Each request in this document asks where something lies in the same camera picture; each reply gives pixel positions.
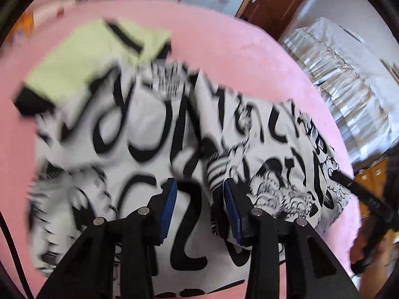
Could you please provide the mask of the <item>right hand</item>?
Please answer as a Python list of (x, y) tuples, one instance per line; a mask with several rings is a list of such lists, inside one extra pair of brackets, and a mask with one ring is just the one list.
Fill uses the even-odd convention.
[[(350, 263), (354, 264), (361, 259), (364, 258), (363, 248), (367, 245), (367, 241), (365, 238), (365, 229), (366, 229), (367, 219), (364, 219), (362, 222), (362, 226), (358, 230), (358, 234), (354, 243), (350, 249)], [(386, 252), (388, 239), (384, 236), (379, 244), (375, 247), (375, 254), (372, 260), (372, 263), (377, 263), (382, 259), (382, 256)]]

